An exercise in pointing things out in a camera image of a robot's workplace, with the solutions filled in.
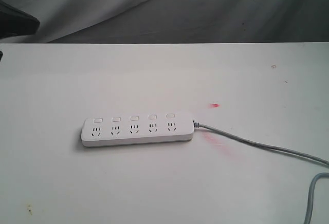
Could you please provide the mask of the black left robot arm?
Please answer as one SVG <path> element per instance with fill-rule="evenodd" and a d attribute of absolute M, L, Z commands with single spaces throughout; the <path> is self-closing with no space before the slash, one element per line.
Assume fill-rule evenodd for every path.
<path fill-rule="evenodd" d="M 15 36 L 33 35 L 40 24 L 40 21 L 34 16 L 1 1 L 1 40 Z"/>

